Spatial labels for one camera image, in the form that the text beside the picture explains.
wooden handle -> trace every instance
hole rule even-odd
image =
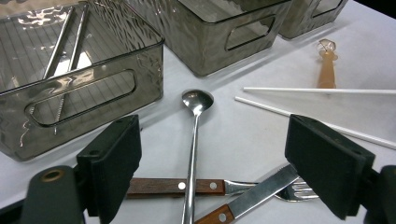
[[[184,197],[186,181],[186,179],[172,178],[133,178],[127,191],[127,198]],[[225,194],[224,180],[197,179],[196,181],[197,195]]]
[[[335,89],[334,66],[332,61],[337,59],[337,56],[332,51],[321,51],[320,55],[323,58],[322,68],[318,80],[318,88],[320,89]]]
[[[233,213],[230,210],[228,204],[224,204],[222,207],[216,209],[215,211],[207,214],[206,216],[195,221],[195,224],[224,224],[231,223],[234,221]]]

utensil handle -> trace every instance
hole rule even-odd
[[[335,89],[334,66],[332,61],[335,61],[337,56],[329,50],[322,50],[320,55],[323,58],[323,63],[319,75],[318,88]]]
[[[70,63],[67,68],[67,71],[74,70],[78,64],[78,49],[79,49],[79,46],[81,45],[82,38],[84,37],[83,33],[84,33],[84,29],[87,24],[88,12],[89,12],[88,7],[89,7],[89,5],[88,5],[88,3],[86,3],[82,9],[81,19],[79,21],[78,30],[77,30],[75,46],[73,47],[73,52],[72,52],[72,56],[70,58]]]
[[[127,191],[127,198],[184,197],[186,179],[177,178],[133,178]],[[197,179],[197,195],[224,196],[224,180]]]
[[[42,79],[47,79],[48,77],[52,76],[56,70],[55,65],[57,64],[55,64],[55,60],[58,57],[59,49],[62,43],[64,42],[64,38],[65,38],[64,35],[66,33],[68,25],[70,24],[70,20],[73,17],[74,10],[75,10],[74,7],[70,7],[67,11],[66,18],[64,19],[64,25],[62,26],[61,32],[59,33],[58,40],[56,41],[55,47],[53,48],[53,52],[49,58],[49,65],[47,65],[46,71],[44,72],[44,76]]]
[[[189,172],[187,175],[187,188],[183,206],[182,224],[192,224],[194,222],[195,209],[195,188],[196,188],[196,162],[197,162],[197,147],[198,147],[198,125],[199,115],[194,116],[194,128],[192,135],[191,154],[189,162]]]
[[[235,218],[228,204],[224,204],[215,211],[207,214],[195,222],[195,224],[224,224],[231,223]]]

white table surface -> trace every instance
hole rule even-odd
[[[234,100],[241,96],[396,142],[396,97],[309,93],[243,92],[243,87],[315,88],[321,59],[317,44],[328,38],[337,44],[334,63],[338,89],[396,90],[396,20],[349,0],[335,22],[292,40],[276,38],[260,53],[205,78],[195,77],[164,48],[164,97],[139,115],[143,157],[134,177],[186,178],[193,115],[181,103],[181,93],[210,91],[215,103],[200,121],[197,178],[262,180],[285,164],[289,119]],[[30,178],[55,166],[76,164],[76,155],[101,132],[100,127],[28,162],[0,154],[0,207],[24,198]],[[350,138],[376,155],[374,169],[396,164],[396,151]],[[197,197],[196,219],[233,197]],[[126,200],[112,223],[180,223],[183,198]],[[272,199],[237,223],[362,223],[357,217],[339,220],[321,200],[285,203]],[[99,223],[87,217],[88,223]]]

metal spoon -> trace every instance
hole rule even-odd
[[[196,148],[198,143],[198,121],[200,115],[213,105],[213,96],[206,91],[187,90],[182,94],[183,103],[194,114],[194,127],[192,136],[192,146],[190,154],[190,167],[187,177],[187,189],[184,200],[182,223],[194,223],[194,198],[195,198],[195,167],[196,167]]]

clear plastic bin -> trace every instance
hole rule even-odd
[[[198,77],[270,48],[290,0],[126,0]]]
[[[88,2],[77,69],[67,72],[87,2],[48,3],[54,4],[10,1],[2,6],[2,12],[16,14],[0,19],[0,149],[16,161],[30,160],[163,97],[164,40],[128,5]],[[43,78],[70,6],[75,11],[55,72]]]
[[[335,21],[347,0],[293,0],[279,33],[292,39]]]

